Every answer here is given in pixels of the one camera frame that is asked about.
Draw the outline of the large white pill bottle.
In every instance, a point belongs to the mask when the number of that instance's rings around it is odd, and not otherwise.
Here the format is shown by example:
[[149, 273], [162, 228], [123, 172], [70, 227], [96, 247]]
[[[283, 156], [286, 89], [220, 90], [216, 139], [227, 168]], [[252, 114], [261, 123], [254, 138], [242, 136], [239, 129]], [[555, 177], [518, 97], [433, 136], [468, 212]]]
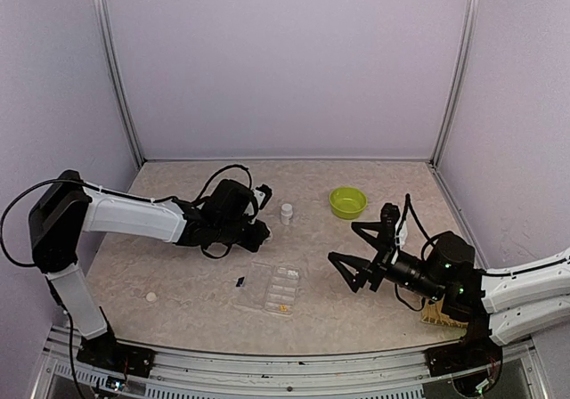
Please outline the large white pill bottle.
[[293, 217], [293, 207], [289, 203], [284, 203], [281, 205], [281, 222], [284, 225], [290, 225]]

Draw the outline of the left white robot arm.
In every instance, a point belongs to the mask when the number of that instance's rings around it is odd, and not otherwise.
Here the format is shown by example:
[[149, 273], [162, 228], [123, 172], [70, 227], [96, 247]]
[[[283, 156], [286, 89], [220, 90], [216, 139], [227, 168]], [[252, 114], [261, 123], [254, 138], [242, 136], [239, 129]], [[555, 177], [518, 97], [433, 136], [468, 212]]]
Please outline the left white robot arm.
[[85, 233], [118, 234], [159, 240], [184, 248], [198, 248], [207, 258], [214, 245], [226, 252], [239, 247], [256, 253], [271, 237], [259, 213], [273, 196], [261, 184], [245, 185], [223, 179], [209, 195], [187, 201], [176, 196], [161, 199], [105, 189], [67, 170], [47, 182], [47, 191], [28, 214], [29, 237], [35, 266], [88, 349], [108, 368], [125, 358], [122, 344], [112, 338], [110, 324], [86, 284], [77, 246]]

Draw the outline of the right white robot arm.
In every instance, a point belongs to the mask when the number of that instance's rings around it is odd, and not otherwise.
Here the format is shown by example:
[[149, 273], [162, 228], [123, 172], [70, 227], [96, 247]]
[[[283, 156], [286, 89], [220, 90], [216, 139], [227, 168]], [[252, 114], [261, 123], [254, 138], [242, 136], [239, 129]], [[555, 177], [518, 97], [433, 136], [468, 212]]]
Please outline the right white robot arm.
[[487, 356], [490, 340], [505, 346], [569, 319], [567, 250], [533, 264], [486, 271], [475, 266], [474, 248], [451, 231], [428, 239], [431, 251], [421, 259], [402, 250], [395, 225], [354, 222], [352, 229], [376, 255], [367, 260], [329, 253], [348, 287], [375, 291], [390, 281], [424, 301], [441, 303], [443, 314], [468, 326], [470, 335], [455, 348], [463, 366]]

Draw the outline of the clear plastic pill organizer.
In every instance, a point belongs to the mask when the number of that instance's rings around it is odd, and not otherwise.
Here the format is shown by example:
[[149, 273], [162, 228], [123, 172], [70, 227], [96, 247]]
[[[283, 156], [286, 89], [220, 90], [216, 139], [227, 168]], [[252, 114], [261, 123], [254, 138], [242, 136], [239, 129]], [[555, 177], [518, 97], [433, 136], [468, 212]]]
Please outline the clear plastic pill organizer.
[[[288, 270], [298, 271], [298, 277], [288, 276]], [[252, 262], [244, 276], [245, 282], [238, 289], [236, 305], [264, 311], [269, 314], [291, 316], [301, 280], [301, 272], [292, 265], [269, 265]], [[288, 308], [286, 313], [279, 311], [279, 306]]]

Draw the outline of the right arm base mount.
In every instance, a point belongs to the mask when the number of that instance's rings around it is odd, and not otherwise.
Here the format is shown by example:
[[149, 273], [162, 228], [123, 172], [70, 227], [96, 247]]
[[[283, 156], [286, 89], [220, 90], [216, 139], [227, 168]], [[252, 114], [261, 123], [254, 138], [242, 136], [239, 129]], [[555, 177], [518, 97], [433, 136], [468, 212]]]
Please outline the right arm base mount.
[[424, 354], [432, 378], [500, 362], [503, 357], [502, 347], [488, 337], [465, 337], [456, 343], [430, 347]]

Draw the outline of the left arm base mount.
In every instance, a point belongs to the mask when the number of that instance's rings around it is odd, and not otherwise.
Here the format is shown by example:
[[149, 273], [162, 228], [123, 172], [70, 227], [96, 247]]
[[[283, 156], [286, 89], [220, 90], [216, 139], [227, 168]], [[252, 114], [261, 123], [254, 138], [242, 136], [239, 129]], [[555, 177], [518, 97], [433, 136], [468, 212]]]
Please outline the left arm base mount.
[[117, 339], [110, 323], [103, 315], [106, 330], [93, 338], [81, 336], [77, 360], [96, 368], [122, 373], [125, 378], [150, 376], [156, 352], [148, 347], [134, 346]]

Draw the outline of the white bottle cap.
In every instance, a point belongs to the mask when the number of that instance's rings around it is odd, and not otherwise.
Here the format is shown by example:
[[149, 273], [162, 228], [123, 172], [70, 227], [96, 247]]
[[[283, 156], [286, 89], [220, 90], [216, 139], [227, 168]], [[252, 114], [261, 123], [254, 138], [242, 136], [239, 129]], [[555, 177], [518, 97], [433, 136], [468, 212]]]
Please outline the white bottle cap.
[[158, 296], [154, 292], [149, 292], [145, 299], [149, 303], [155, 303], [158, 300]]

